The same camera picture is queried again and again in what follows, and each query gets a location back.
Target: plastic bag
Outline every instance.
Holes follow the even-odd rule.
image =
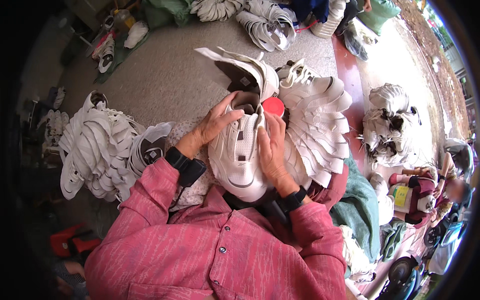
[[[142,38],[147,34],[148,32],[148,25],[145,22],[137,22],[133,24],[133,26],[130,28],[130,31],[128,32],[128,38],[123,43],[123,46],[125,48],[132,49],[137,45],[138,42],[142,40]]]
[[[351,54],[363,61],[368,60],[370,47],[378,42],[377,37],[368,28],[354,18],[343,33],[345,46]]]

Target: tire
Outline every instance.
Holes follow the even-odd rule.
[[[432,248],[438,243],[438,233],[435,228],[428,228],[423,236],[423,243],[427,248]]]
[[[388,270],[388,279],[391,283],[401,285],[407,281],[412,270],[417,266],[415,259],[404,256],[397,259]]]

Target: person's left hand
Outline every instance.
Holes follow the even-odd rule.
[[[200,124],[191,132],[184,135],[175,147],[189,159],[193,159],[204,144],[213,140],[229,123],[240,119],[245,112],[243,109],[233,110],[224,114],[227,106],[232,102],[238,91],[227,95],[215,105]]]

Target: white plastic bag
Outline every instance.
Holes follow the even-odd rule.
[[[139,21],[133,24],[133,26],[130,28],[130,31],[128,32],[128,38],[125,43],[123,43],[123,46],[125,48],[132,49],[138,42],[142,40],[142,38],[147,34],[147,32],[147,23]]]

